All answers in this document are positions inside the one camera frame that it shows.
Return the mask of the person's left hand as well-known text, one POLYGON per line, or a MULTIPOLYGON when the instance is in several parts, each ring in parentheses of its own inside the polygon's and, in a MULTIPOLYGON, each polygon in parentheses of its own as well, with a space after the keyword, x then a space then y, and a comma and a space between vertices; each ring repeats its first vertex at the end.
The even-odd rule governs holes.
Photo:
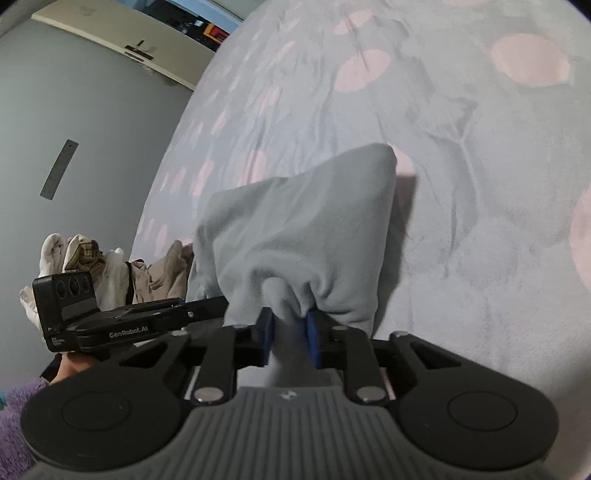
POLYGON ((56 384, 98 364, 99 361, 94 357, 77 353, 65 353, 61 357, 60 365, 55 377, 49 382, 49 384, 56 384))

